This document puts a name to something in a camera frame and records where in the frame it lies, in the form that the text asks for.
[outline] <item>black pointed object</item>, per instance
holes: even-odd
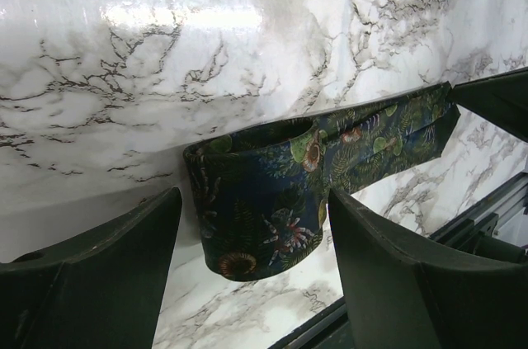
[[[182,210],[178,189],[0,264],[2,349],[149,349]]]
[[[528,142],[528,68],[457,85],[448,98]]]
[[[332,190],[355,349],[526,348],[528,265],[435,243]]]

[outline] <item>floral patterned fabric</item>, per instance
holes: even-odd
[[[323,238],[330,188],[353,193],[441,156],[460,116],[449,90],[438,85],[186,148],[208,268],[254,281],[301,262]]]

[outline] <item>white marble countertop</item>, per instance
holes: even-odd
[[[332,240],[264,281],[208,272],[182,147],[526,66],[527,11],[528,0],[0,0],[0,262],[178,186],[154,346],[267,347],[342,295]],[[356,196],[429,234],[526,153],[463,111],[443,158]]]

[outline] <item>fabric fold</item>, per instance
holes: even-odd
[[[460,116],[450,84],[255,126],[183,156],[209,269],[274,276],[322,241],[331,188],[351,194],[441,156]]]

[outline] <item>floral print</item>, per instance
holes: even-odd
[[[207,267],[254,281],[322,241],[330,188],[348,193],[441,155],[459,112],[449,84],[187,147]]]

